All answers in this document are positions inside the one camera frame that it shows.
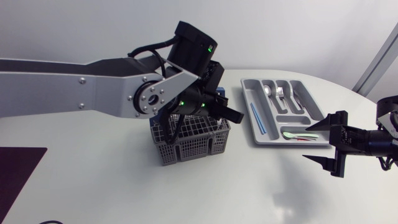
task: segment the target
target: metal bolt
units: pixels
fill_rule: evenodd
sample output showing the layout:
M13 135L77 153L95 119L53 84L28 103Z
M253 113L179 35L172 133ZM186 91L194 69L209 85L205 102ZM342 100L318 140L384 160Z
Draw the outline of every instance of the metal bolt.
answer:
M86 79L85 78L80 78L79 79L79 83L82 84L82 85L86 84Z

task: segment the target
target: black wire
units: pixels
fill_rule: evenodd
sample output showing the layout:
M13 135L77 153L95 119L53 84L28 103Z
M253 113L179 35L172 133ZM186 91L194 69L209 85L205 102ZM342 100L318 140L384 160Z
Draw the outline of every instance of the black wire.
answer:
M391 157L387 157L386 161L383 159L383 157L378 157L378 158L379 158L379 161L380 161L381 168L384 171L387 171L387 170L391 169L391 166L394 163L394 161L392 160Z
M168 47L168 46L170 46L172 44L177 43L178 40L179 40L179 37L174 36L170 40L167 40L167 41L162 42L162 43L150 44L150 45L147 45L147 46L139 47L139 48L133 50L131 53L128 53L127 56L128 57L135 57L137 54L143 53L143 52L148 51L148 50L155 50L155 49Z
M175 127L175 130L174 130L174 135L172 136L171 139L169 139L170 123L169 122L166 123L166 127L164 128L164 132L165 132L164 139L167 144L174 144L175 140L177 140L177 136L178 136L178 134L180 134L180 130L181 130L181 126L184 121L184 118L185 118L185 115L180 114L180 117L177 122L177 126Z
M42 223L40 223L40 224L62 224L62 222L58 222L58 221L55 221L55 220L51 220L51 221L42 222Z
M164 67L164 61L163 61L162 57L160 56L159 53L157 53L156 50L149 50L149 51L152 52L159 60L160 67L162 68L162 75L163 75L163 77L166 78L166 68Z

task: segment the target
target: gray plastic basket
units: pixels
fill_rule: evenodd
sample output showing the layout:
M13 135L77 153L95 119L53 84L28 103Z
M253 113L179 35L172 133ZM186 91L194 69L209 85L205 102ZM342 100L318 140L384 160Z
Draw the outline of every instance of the gray plastic basket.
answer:
M178 119L179 115L176 114L169 118L170 137ZM185 116L177 140L173 145L168 145L159 124L154 122L150 127L164 166L224 152L230 129L226 119L217 122L211 117Z

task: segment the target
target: cutlery tray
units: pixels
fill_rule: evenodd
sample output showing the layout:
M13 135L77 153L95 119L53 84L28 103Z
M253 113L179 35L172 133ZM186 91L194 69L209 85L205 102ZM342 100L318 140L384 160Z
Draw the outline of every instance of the cutlery tray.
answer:
M308 132L305 130L325 118L325 116L300 80L243 78L241 79L241 84L254 140L257 144L329 145L328 131ZM271 89L270 96L264 90L266 85ZM278 87L283 89L283 100L278 95ZM265 134L261 134L251 103L255 106L258 117L264 124ZM312 133L319 135L319 138L314 141L286 139L282 135L284 131L294 134Z

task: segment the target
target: white table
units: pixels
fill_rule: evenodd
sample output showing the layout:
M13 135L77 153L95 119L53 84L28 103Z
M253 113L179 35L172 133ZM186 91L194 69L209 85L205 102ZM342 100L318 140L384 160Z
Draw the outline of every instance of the white table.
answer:
M245 113L226 151L162 167L148 120L95 111L0 119L1 146L47 147L4 224L40 223L397 223L398 168L348 156L344 179L302 154L332 147L254 143L241 78L296 78L322 111L376 129L376 105L319 78L276 70L227 70L220 86Z

